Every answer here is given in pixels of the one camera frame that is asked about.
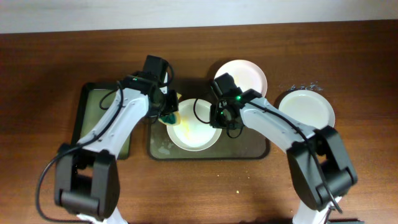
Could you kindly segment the green yellow sponge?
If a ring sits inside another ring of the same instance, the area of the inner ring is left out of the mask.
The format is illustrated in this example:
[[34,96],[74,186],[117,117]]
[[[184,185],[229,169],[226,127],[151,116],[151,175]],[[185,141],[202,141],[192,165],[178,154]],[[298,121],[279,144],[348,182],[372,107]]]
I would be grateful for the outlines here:
[[166,104],[158,120],[167,126],[176,126],[180,124],[180,114],[178,112],[178,100],[181,94],[175,90],[170,90],[166,94]]

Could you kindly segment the white plate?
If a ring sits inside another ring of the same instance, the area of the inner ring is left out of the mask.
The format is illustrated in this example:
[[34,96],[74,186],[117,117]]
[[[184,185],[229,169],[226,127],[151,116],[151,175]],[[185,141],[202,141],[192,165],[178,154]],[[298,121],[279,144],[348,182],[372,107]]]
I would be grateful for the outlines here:
[[[180,124],[167,126],[167,134],[171,141],[186,151],[202,151],[208,149],[219,139],[222,129],[213,128],[197,120],[193,112],[195,99],[184,100],[179,103],[178,112]],[[210,120],[211,103],[198,100],[195,105],[197,116],[205,122]]]

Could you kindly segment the pink plate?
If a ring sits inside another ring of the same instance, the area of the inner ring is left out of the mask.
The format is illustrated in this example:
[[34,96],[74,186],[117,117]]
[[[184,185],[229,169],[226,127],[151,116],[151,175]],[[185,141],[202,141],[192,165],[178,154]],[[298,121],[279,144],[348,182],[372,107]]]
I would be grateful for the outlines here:
[[268,87],[266,75],[255,63],[248,60],[232,60],[218,69],[215,78],[225,73],[233,77],[236,86],[242,91],[253,89],[262,96],[266,95]]

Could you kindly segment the grey plate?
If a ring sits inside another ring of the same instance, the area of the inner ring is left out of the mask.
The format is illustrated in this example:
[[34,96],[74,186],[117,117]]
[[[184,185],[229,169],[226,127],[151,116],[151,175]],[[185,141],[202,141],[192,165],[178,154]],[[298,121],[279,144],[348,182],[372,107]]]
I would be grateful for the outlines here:
[[335,126],[335,112],[329,101],[310,90],[295,90],[279,103],[278,109],[291,118],[317,129]]

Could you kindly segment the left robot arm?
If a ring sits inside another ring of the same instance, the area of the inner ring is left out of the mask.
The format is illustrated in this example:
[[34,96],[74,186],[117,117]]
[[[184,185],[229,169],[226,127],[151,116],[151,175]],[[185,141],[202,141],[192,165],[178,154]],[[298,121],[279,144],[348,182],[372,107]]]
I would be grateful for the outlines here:
[[118,82],[110,107],[75,146],[60,147],[55,163],[55,204],[79,223],[125,223],[117,208],[120,183],[117,158],[136,124],[145,117],[178,109],[169,90],[174,71],[163,58],[149,55],[143,69]]

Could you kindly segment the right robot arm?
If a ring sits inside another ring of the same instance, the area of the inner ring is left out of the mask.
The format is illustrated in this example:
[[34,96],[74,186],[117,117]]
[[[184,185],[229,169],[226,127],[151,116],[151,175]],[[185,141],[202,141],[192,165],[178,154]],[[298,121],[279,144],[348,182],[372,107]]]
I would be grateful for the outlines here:
[[287,155],[300,205],[293,223],[328,223],[338,202],[358,175],[337,130],[303,124],[272,106],[259,92],[242,91],[225,73],[210,83],[217,102],[210,108],[210,126],[226,131],[249,128]]

